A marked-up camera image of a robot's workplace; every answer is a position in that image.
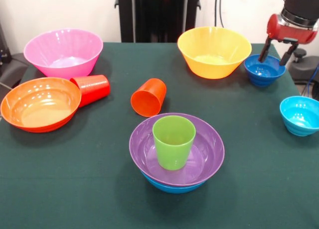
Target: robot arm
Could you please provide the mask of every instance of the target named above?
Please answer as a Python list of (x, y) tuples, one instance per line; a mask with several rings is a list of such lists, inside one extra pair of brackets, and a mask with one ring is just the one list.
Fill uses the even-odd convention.
[(299, 44), (313, 41), (318, 31), (319, 0), (284, 0), (280, 14), (273, 14), (267, 25), (265, 46), (259, 56), (264, 62), (272, 40), (290, 43), (291, 47), (283, 55), (280, 65), (285, 65)]

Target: blue bowl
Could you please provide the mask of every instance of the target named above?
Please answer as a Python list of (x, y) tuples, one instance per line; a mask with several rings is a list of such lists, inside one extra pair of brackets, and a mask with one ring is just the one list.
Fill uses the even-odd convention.
[(280, 66), (280, 60), (273, 56), (267, 56), (261, 63), (258, 61), (259, 55), (249, 56), (244, 66), (251, 83), (255, 86), (266, 87), (281, 77), (285, 71), (285, 66)]
[(152, 178), (150, 178), (149, 176), (147, 176), (146, 174), (144, 174), (143, 172), (141, 172), (146, 179), (156, 188), (167, 192), (167, 193), (174, 193), (174, 194), (181, 194), (181, 193), (188, 193), (190, 191), (195, 190), (196, 188), (200, 187), (201, 185), (203, 185), (205, 182), (196, 184), (196, 185), (192, 185), (192, 186), (187, 186), (187, 187), (174, 187), (174, 186), (169, 186), (169, 185), (165, 185), (162, 183), (159, 183), (155, 180), (153, 180)]
[(297, 136), (307, 136), (319, 130), (319, 101), (303, 96), (285, 98), (280, 113), (288, 131)]

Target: bowl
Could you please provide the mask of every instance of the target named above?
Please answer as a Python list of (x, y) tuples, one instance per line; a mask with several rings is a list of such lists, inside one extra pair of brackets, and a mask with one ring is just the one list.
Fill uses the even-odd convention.
[(241, 34), (220, 27), (197, 27), (177, 41), (193, 73), (207, 79), (230, 75), (251, 53), (250, 42)]
[[(152, 128), (165, 116), (176, 115), (190, 120), (196, 128), (196, 136), (185, 166), (170, 171), (159, 165)], [(200, 184), (212, 177), (221, 167), (225, 148), (218, 132), (205, 121), (188, 114), (166, 113), (144, 120), (132, 132), (130, 155), (137, 167), (153, 180), (169, 186), (188, 187)]]
[(287, 130), (297, 136), (307, 136), (319, 130), (319, 101), (303, 96), (285, 98), (280, 113)]
[(276, 57), (267, 56), (263, 63), (259, 62), (258, 58), (259, 55), (251, 55), (244, 62), (249, 80), (253, 85), (269, 86), (285, 73), (286, 67), (280, 66), (280, 60)]
[(87, 76), (103, 49), (102, 39), (89, 31), (61, 29), (43, 33), (24, 48), (25, 58), (49, 77)]
[(205, 183), (205, 182), (202, 182), (202, 183), (195, 184), (195, 185), (188, 186), (188, 187), (173, 187), (173, 186), (159, 183), (159, 182), (155, 181), (154, 179), (150, 178), (149, 176), (147, 176), (143, 172), (142, 172), (142, 174), (146, 177), (146, 179), (149, 181), (149, 183), (151, 183), (154, 187), (156, 187), (156, 188), (158, 188), (166, 193), (173, 193), (173, 194), (188, 193), (188, 192), (195, 190), (196, 188), (199, 188), (201, 185), (203, 185)]
[(2, 117), (28, 132), (49, 132), (65, 125), (81, 102), (80, 89), (62, 78), (39, 78), (13, 88), (2, 100)]

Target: red robot part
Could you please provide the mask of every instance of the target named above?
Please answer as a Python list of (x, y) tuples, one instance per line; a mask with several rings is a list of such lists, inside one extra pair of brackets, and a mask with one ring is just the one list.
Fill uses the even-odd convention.
[(284, 38), (294, 38), (298, 40), (298, 44), (308, 44), (313, 41), (317, 31), (282, 25), (278, 15), (273, 14), (268, 21), (267, 34), (271, 39), (277, 41), (283, 41)]

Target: blue cable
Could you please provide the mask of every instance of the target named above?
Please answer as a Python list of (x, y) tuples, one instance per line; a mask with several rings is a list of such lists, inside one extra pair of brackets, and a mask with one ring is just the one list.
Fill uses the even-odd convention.
[(313, 75), (311, 76), (310, 80), (307, 82), (307, 90), (308, 90), (308, 95), (307, 97), (309, 97), (309, 86), (310, 86), (310, 83), (313, 81), (314, 77), (316, 76), (317, 72), (319, 70), (319, 63), (315, 69), (315, 72), (313, 73)]

